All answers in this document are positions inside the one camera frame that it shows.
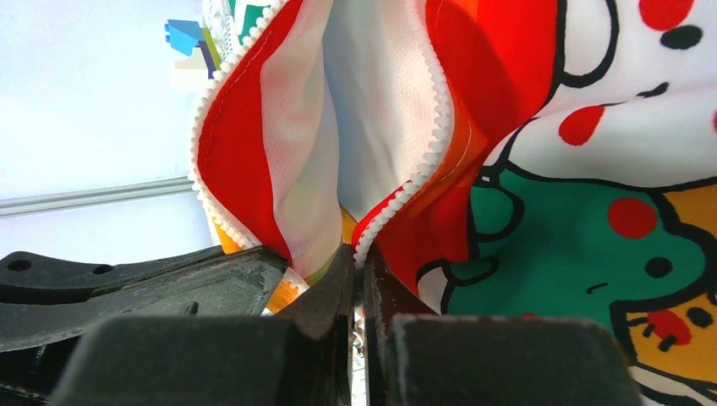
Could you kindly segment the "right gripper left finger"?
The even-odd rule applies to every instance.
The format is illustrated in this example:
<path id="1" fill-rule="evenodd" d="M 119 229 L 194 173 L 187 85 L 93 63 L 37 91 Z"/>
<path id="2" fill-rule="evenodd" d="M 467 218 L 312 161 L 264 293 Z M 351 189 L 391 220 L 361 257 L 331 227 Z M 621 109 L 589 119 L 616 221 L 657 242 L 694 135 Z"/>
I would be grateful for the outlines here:
<path id="1" fill-rule="evenodd" d="M 53 405 L 348 405 L 353 259 L 272 316 L 120 317 L 86 333 Z"/>

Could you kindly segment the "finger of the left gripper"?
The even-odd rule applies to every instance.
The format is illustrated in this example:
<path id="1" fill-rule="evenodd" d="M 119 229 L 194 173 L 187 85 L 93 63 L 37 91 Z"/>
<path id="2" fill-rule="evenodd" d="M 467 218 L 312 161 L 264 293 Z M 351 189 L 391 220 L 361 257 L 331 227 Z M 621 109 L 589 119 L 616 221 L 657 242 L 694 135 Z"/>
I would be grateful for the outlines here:
<path id="1" fill-rule="evenodd" d="M 120 265 L 1 259 L 1 390 L 50 392 L 77 339 L 116 316 L 258 315 L 287 270 L 266 247 Z"/>

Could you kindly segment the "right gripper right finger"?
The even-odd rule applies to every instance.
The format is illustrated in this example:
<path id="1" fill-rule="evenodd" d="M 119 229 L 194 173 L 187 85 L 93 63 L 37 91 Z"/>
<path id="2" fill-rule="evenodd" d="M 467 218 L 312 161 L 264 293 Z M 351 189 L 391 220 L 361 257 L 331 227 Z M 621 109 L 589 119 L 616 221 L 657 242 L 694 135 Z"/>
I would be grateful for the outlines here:
<path id="1" fill-rule="evenodd" d="M 438 315 L 373 250 L 364 266 L 371 405 L 639 405 L 607 331 L 575 319 Z"/>

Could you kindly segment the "rainbow kids jacket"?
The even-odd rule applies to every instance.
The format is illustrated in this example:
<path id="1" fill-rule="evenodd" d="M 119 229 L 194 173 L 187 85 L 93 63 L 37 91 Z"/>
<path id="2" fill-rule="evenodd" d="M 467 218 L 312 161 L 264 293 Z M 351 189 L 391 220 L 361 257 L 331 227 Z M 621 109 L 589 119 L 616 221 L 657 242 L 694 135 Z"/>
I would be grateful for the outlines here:
<path id="1" fill-rule="evenodd" d="M 273 1 L 190 179 L 316 283 L 341 242 L 448 315 L 581 317 L 644 395 L 716 402 L 713 1 Z"/>

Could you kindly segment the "blue and silver block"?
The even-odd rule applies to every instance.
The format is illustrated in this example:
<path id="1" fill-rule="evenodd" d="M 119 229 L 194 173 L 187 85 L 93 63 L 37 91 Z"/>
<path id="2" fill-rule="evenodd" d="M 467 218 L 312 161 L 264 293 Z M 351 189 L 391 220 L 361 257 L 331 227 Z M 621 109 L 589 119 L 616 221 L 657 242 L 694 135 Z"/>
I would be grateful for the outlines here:
<path id="1" fill-rule="evenodd" d="M 168 19 L 164 30 L 166 43 L 184 56 L 173 64 L 174 77 L 186 85 L 212 79 L 220 54 L 209 30 L 198 21 L 183 19 Z"/>

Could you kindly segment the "aluminium frame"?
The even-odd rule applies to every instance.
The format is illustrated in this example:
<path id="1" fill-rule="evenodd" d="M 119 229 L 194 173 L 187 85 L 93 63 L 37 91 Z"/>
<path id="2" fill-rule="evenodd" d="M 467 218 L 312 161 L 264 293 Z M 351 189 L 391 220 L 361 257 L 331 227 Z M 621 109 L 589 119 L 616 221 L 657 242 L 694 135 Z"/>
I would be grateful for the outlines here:
<path id="1" fill-rule="evenodd" d="M 187 178 L 168 178 L 138 184 L 2 199 L 1 218 L 181 194 L 191 191 L 192 185 Z"/>

